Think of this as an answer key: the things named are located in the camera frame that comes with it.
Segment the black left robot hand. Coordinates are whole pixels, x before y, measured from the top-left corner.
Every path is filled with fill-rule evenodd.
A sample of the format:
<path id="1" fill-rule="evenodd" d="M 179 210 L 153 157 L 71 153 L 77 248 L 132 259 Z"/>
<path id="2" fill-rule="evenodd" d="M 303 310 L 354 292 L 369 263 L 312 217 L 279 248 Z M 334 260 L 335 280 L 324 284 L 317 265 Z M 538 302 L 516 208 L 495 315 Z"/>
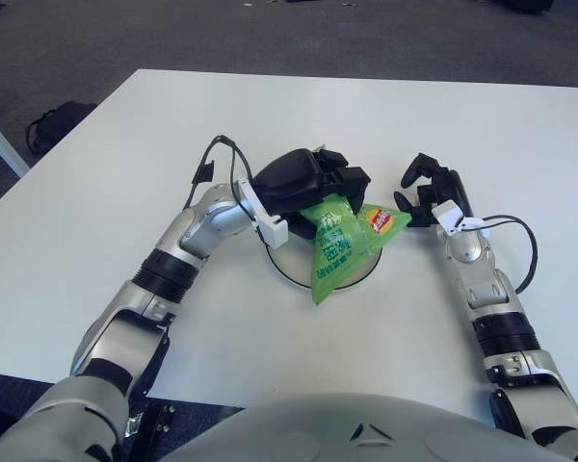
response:
<path id="1" fill-rule="evenodd" d="M 299 148 L 277 158 L 253 177 L 252 187 L 271 215 L 288 223 L 289 231 L 312 240 L 316 226 L 301 211 L 337 194 L 359 212 L 370 177 L 361 167 L 351 167 L 339 152 L 324 148 Z"/>

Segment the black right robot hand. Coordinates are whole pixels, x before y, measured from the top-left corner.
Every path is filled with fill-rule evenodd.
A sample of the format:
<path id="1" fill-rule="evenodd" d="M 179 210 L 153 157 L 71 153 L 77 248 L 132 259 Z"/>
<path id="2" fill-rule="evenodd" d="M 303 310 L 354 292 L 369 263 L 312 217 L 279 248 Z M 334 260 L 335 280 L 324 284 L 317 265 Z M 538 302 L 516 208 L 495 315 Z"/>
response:
<path id="1" fill-rule="evenodd" d="M 453 200 L 466 217 L 474 216 L 460 176 L 455 170 L 442 167 L 436 159 L 419 153 L 404 173 L 401 187 L 407 189 L 421 177 L 430 179 L 431 183 L 417 187 L 416 206 L 401 192 L 393 194 L 397 208 L 411 216 L 409 227 L 430 227 L 437 224 L 432 209 L 447 200 Z"/>

